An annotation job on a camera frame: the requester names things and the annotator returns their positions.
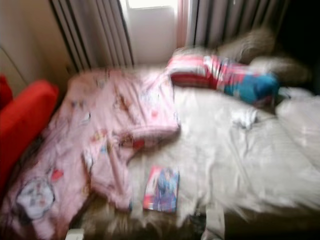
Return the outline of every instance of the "folded pink blanket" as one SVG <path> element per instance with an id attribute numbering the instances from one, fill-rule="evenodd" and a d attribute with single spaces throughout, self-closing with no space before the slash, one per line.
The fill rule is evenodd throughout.
<path id="1" fill-rule="evenodd" d="M 90 192 L 130 207 L 127 163 L 179 131 L 169 77 L 120 70 L 82 73 L 0 211 L 4 239 L 61 239 Z"/>

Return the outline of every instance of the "comic book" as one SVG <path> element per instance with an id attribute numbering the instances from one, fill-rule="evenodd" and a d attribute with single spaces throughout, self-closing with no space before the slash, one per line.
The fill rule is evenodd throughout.
<path id="1" fill-rule="evenodd" d="M 174 213 L 177 208 L 179 172 L 153 166 L 145 188 L 143 208 Z"/>

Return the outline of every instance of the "white cloth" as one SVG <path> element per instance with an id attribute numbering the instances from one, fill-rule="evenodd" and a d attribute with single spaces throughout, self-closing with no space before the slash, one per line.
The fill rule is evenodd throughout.
<path id="1" fill-rule="evenodd" d="M 231 114 L 232 123 L 234 126 L 250 130 L 252 124 L 256 122 L 257 110 L 250 108 L 238 110 Z"/>

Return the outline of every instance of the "window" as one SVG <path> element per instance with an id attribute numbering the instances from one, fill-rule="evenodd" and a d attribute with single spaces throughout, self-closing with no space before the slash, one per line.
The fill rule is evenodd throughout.
<path id="1" fill-rule="evenodd" d="M 176 0 L 126 0 L 130 9 L 174 7 Z"/>

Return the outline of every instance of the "curtain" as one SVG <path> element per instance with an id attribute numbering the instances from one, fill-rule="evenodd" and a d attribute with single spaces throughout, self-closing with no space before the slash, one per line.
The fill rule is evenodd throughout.
<path id="1" fill-rule="evenodd" d="M 268 26 L 277 32 L 290 0 L 186 1 L 189 8 L 185 45 L 215 48 L 259 26 Z"/>
<path id="2" fill-rule="evenodd" d="M 119 0 L 52 0 L 78 71 L 134 64 Z"/>

